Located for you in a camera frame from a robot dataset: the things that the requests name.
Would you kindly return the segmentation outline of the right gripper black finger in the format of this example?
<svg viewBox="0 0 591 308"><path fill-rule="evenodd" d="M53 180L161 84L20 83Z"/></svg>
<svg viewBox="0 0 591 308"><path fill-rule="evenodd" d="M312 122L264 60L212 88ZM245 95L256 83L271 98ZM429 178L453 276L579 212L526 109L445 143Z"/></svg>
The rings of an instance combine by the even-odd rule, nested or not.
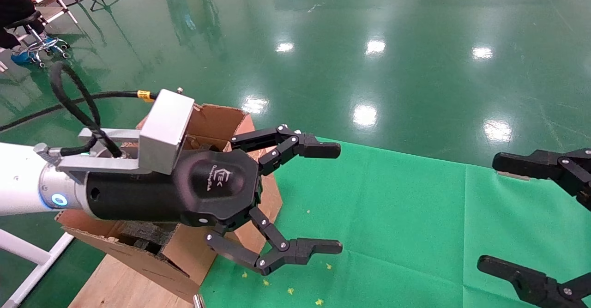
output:
<svg viewBox="0 0 591 308"><path fill-rule="evenodd" d="M499 152L493 169L521 177L551 180L586 209L591 208L591 151L566 153L535 150L530 155Z"/></svg>
<svg viewBox="0 0 591 308"><path fill-rule="evenodd" d="M559 283L543 272L489 255L479 257L477 268L480 272L510 282L521 301L536 307L588 307L584 299L591 295L591 273Z"/></svg>

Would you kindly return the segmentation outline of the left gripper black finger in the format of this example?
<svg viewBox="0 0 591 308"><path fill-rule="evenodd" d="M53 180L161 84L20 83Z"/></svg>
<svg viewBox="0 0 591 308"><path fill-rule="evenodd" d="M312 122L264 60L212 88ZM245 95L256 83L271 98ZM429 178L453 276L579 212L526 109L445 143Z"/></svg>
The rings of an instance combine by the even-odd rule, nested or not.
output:
<svg viewBox="0 0 591 308"><path fill-rule="evenodd" d="M205 242L215 253L262 276L268 276L284 265L306 265L314 254L340 254L343 250L342 243L338 240L312 238L287 240L257 207L249 211L248 219L271 246L264 255L225 238L226 228L223 226L216 226L205 235Z"/></svg>
<svg viewBox="0 0 591 308"><path fill-rule="evenodd" d="M296 133L286 125L235 135L230 139L232 150L249 153L271 148L258 158L258 173L269 175L295 156L336 159L341 145L321 142L311 133Z"/></svg>

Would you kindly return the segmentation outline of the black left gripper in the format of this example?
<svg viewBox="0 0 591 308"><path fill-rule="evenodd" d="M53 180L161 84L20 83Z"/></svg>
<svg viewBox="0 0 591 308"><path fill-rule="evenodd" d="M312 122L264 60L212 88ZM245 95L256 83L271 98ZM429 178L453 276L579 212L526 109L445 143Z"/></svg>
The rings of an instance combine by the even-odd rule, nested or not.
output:
<svg viewBox="0 0 591 308"><path fill-rule="evenodd" d="M262 182L241 150L184 150L171 174L89 173L86 193L97 219L235 230L260 203Z"/></svg>

